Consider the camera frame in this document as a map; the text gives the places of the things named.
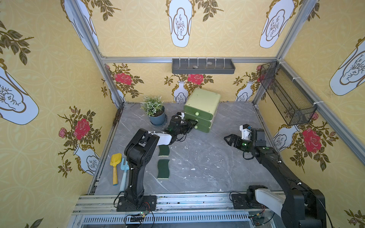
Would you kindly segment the green scrub sponge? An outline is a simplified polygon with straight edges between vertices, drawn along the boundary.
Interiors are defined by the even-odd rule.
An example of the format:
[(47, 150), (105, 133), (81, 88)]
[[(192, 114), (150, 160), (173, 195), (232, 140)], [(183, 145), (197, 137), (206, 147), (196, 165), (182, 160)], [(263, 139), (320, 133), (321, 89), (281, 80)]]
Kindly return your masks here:
[(169, 170), (169, 159), (160, 159), (157, 164), (158, 168), (158, 179), (169, 179), (170, 170)]
[(168, 145), (160, 145), (159, 146), (159, 156), (167, 157), (170, 154), (170, 148)]

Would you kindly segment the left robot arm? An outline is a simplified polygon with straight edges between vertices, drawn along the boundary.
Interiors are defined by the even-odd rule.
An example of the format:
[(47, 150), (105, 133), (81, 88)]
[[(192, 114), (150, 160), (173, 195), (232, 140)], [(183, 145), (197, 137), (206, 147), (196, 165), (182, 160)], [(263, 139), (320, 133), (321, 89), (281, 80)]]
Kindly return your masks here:
[(180, 141), (179, 135), (187, 136), (197, 128), (197, 120), (185, 120), (184, 113), (173, 115), (168, 127), (160, 132), (139, 129), (125, 148), (126, 161), (129, 165), (128, 185), (116, 198), (117, 212), (156, 209), (157, 196), (144, 195), (144, 171), (153, 157), (156, 147), (169, 146)]

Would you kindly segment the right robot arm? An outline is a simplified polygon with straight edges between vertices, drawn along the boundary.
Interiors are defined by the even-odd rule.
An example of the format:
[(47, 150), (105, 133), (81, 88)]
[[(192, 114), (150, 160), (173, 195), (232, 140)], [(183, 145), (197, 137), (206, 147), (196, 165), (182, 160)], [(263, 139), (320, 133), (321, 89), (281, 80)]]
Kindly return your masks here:
[(319, 190), (311, 189), (302, 182), (280, 159), (272, 147), (266, 145), (261, 135), (252, 135), (250, 140), (231, 134), (224, 137), (229, 146), (252, 154), (265, 167), (282, 188), (285, 197), (270, 191), (263, 185), (251, 185), (243, 196), (233, 194), (235, 209), (265, 206), (281, 217), (287, 228), (325, 228), (327, 226), (325, 197)]

